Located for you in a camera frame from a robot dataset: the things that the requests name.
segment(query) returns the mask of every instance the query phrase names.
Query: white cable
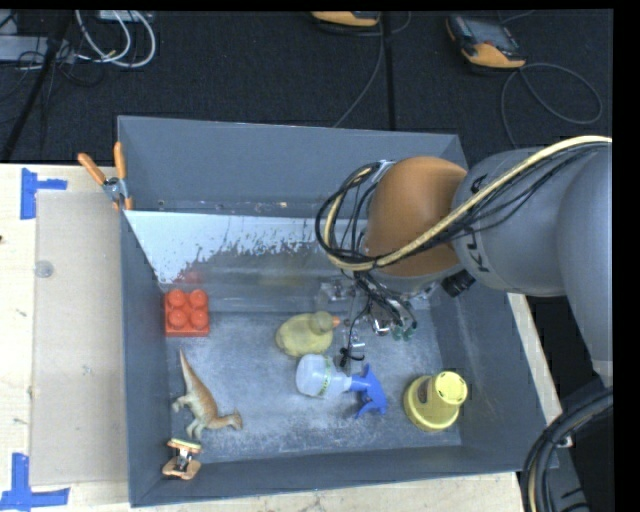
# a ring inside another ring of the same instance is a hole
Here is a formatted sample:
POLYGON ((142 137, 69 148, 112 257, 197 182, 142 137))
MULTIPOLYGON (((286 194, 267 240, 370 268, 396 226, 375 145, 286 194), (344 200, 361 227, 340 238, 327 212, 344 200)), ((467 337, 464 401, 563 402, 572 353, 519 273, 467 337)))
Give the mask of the white cable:
POLYGON ((115 63, 117 60, 123 58, 127 53, 129 53, 129 50, 131 49, 131 34, 129 33, 129 29, 124 24, 124 21, 122 21, 122 18, 116 11, 113 11, 113 14, 118 20, 118 23, 120 24, 120 26, 122 27, 122 30, 124 30, 125 37, 127 38, 127 44, 125 45, 124 50, 120 52, 120 54, 118 55, 111 55, 113 51, 107 54, 100 49, 100 47, 93 41, 93 39, 89 35, 89 31, 87 30, 87 28, 84 26, 84 22, 82 21, 82 16, 80 15, 80 10, 76 9, 75 15, 76 15, 76 19, 78 20, 78 25, 80 25, 80 30, 82 31, 82 35, 87 40, 87 43, 89 43, 89 46, 91 46, 91 48, 98 55, 100 55, 100 59, 98 60, 88 57, 86 55, 81 55, 81 54, 77 55, 78 58, 84 59, 84 60, 90 60, 91 62, 97 62, 100 64, 109 63, 109 62, 115 63))
POLYGON ((121 66, 123 68, 139 68, 142 67, 146 64, 148 64, 149 62, 151 62, 151 59, 153 59, 153 57, 156 54, 156 36, 153 33, 153 29, 151 28, 151 25, 149 24, 149 22, 144 18, 144 16, 142 14, 140 14, 139 11, 131 11, 131 15, 132 16, 136 16, 140 22, 144 25, 144 28, 147 30, 147 32, 149 33, 149 39, 151 40, 151 50, 149 51, 149 55, 147 55, 147 57, 139 62, 134 62, 132 64, 127 64, 125 62, 119 62, 119 61, 113 61, 112 64, 115 64, 116 66, 121 66))

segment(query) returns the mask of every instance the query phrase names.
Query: black carpet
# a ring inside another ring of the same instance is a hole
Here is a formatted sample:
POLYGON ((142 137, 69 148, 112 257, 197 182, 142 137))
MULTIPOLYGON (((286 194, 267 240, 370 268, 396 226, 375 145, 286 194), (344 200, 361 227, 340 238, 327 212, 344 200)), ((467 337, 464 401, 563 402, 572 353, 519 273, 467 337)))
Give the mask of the black carpet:
MULTIPOLYGON (((43 36, 62 16, 15 12, 21 33, 43 36)), ((92 12, 83 15, 96 42, 120 48, 117 25, 92 12)), ((385 13, 384 38, 322 29, 306 12, 156 11, 147 66, 55 64, 7 160, 76 163, 87 152, 113 165, 122 114, 453 133, 469 167, 514 147, 612 135, 612 9, 458 12, 505 22, 527 65, 478 73, 449 39, 448 11, 385 13)), ((142 58, 150 41, 141 25, 134 32, 142 58)), ((89 54, 75 19, 66 39, 89 54)), ((36 70, 0 63, 3 147, 36 80, 36 70)), ((530 304, 564 399, 597 377, 566 300, 530 304)), ((573 448, 576 470, 591 510, 613 510, 612 424, 590 436, 573 448)))

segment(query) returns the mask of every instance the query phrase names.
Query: toy dinosaur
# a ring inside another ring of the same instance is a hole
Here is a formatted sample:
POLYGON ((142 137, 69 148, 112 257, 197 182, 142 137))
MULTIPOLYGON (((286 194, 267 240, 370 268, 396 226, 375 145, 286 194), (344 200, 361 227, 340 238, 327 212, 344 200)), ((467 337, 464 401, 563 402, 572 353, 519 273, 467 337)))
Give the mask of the toy dinosaur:
POLYGON ((180 364, 186 386, 186 394, 173 402, 173 410, 178 412, 185 405, 191 409, 195 419, 187 427, 187 435, 200 439, 205 428, 219 429, 227 426, 236 430, 242 429, 242 417, 237 410, 227 416, 218 416, 218 405, 211 391, 195 374, 191 365, 180 349, 180 364))

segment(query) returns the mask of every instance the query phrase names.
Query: orange handle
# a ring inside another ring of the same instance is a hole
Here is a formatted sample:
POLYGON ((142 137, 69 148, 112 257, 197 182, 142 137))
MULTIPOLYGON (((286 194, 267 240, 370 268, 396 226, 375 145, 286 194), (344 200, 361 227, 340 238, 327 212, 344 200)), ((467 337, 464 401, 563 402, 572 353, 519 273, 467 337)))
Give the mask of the orange handle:
POLYGON ((113 146, 113 159, 116 163, 116 171, 118 178, 123 180, 127 177, 127 166, 124 163, 124 155, 122 154, 122 143, 116 142, 113 146))
POLYGON ((93 159, 86 153, 78 153, 78 162, 91 174, 91 177, 96 181, 98 185, 104 185, 107 181, 107 177, 96 165, 93 159))

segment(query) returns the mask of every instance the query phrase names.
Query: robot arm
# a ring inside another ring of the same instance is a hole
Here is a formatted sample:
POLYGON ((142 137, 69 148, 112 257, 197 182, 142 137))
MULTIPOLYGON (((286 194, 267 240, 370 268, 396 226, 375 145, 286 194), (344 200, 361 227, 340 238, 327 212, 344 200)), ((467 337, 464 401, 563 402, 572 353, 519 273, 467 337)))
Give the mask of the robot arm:
POLYGON ((507 151, 468 173, 432 157, 402 160, 372 186, 366 229, 356 236, 352 222, 354 243, 336 247, 331 227, 344 195, 375 171, 355 172, 328 200, 324 231, 323 210, 316 219, 336 266, 401 304, 460 276, 529 296, 566 295, 594 369, 612 384, 610 138, 507 151))

